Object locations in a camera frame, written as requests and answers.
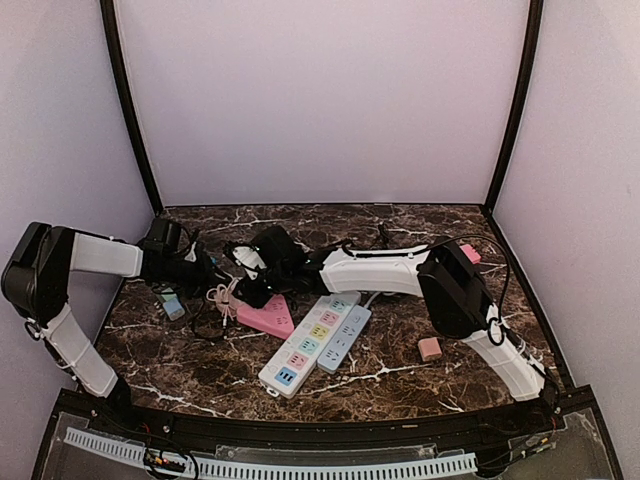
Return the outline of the green USB charger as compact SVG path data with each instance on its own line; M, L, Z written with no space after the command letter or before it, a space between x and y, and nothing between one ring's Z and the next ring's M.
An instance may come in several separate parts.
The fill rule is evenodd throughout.
M169 302L170 297L166 297L163 294L156 294L155 297L156 297L156 301L154 303L155 308L158 310L165 310L166 309L165 305Z

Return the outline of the grey-blue charger cube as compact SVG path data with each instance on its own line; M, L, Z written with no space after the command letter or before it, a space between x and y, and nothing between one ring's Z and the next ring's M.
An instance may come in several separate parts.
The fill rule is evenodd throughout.
M175 294L162 295L162 308L170 321L176 321L186 314L186 310Z

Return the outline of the pink triangular power hub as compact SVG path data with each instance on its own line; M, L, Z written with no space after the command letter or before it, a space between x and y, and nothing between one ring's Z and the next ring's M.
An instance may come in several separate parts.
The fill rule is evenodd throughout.
M287 340L295 329L283 295L274 295L264 307L259 309L242 304L237 309L237 320L242 325L282 340Z

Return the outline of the white multicolour power strip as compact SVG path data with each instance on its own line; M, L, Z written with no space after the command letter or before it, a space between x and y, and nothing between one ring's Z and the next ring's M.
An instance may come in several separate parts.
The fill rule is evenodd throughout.
M320 297L258 374L272 396L291 399L316 367L324 348L360 302L359 292Z

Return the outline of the blue power strip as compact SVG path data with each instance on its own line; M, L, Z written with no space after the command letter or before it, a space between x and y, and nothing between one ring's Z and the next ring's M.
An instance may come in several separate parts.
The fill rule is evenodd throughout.
M362 306L355 306L342 322L330 342L323 349L317 360L317 367L327 373L334 374L351 347L369 322L372 312Z

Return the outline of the salmon pink charger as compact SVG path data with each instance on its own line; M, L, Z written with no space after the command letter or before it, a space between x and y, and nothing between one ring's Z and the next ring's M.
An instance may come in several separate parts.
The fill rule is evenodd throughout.
M429 337L418 341L418 350L423 362L430 362L442 357L442 349L438 338Z

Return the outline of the pink plug adapter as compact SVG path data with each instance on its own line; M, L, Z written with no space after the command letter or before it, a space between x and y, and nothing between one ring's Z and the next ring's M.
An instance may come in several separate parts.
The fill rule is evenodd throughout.
M479 265L481 263L481 255L473 246L464 244L460 246L460 249L473 265Z

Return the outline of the white USB charger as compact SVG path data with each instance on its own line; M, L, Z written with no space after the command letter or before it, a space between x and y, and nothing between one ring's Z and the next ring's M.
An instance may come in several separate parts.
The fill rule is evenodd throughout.
M226 247L225 254L230 260L243 268L249 270L263 270L266 268L266 264L259 253L252 246L229 245Z

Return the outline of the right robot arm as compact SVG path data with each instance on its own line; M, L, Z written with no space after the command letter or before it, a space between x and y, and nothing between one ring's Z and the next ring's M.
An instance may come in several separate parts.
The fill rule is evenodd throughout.
M552 389L545 367L502 315L484 277L456 239L396 250L353 250L346 243L305 252L273 227L249 243L228 243L226 256L246 275L235 296L262 307L275 294L329 295L351 291L412 295L424 300L435 331L472 348L522 402L510 413L521 434L549 416L542 396Z

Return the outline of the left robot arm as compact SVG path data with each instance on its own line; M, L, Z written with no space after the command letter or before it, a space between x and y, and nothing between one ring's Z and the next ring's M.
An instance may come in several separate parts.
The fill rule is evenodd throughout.
M105 400L103 421L120 436L141 427L130 406L127 382L97 351L74 312L75 274L97 274L168 286L187 297L213 285L214 263L204 246L190 237L180 244L182 227L156 219L138 243L42 222L28 225L1 278L5 299L24 319L35 340L91 396Z

